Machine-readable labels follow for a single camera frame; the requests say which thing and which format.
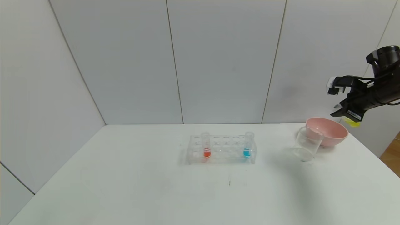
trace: pink bowl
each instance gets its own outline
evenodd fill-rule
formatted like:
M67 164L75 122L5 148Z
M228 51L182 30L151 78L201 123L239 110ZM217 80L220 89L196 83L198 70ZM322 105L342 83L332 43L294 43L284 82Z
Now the pink bowl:
M325 136L321 143L321 145L323 146L337 145L342 142L349 134L346 127L338 122L326 118L309 118L306 121L306 126L310 127L311 129L318 130Z

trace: test tube with red liquid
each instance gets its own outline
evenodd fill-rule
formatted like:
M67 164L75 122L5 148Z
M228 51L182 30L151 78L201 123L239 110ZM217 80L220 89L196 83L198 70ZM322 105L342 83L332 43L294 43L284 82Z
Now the test tube with red liquid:
M204 151L204 157L209 158L211 156L210 133L204 132L200 136L201 136L201 144Z

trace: test tube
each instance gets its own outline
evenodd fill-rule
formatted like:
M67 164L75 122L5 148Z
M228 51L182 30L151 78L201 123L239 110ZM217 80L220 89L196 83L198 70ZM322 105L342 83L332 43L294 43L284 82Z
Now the test tube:
M211 156L209 132L204 132L201 134L201 144L204 151L204 157L209 158Z
M246 158L249 158L251 155L251 148L253 144L254 133L253 132L246 132L244 136L244 150L243 155Z

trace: label sticker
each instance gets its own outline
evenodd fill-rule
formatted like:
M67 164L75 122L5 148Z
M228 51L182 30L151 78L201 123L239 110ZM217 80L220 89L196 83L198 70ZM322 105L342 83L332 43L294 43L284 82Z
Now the label sticker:
M356 114L356 113L354 113L354 112L352 112L352 111L350 111L350 110L347 110L347 113L350 114L350 115L352 115L352 116L354 116L355 118L361 120L361 117L360 117L358 114Z

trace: yellow tag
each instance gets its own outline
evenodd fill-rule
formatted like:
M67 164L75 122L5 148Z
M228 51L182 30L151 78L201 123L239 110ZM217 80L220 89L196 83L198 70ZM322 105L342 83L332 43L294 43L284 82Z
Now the yellow tag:
M347 117L343 117L343 120L348 123L351 127L359 127L361 122L354 122L351 119L347 118Z

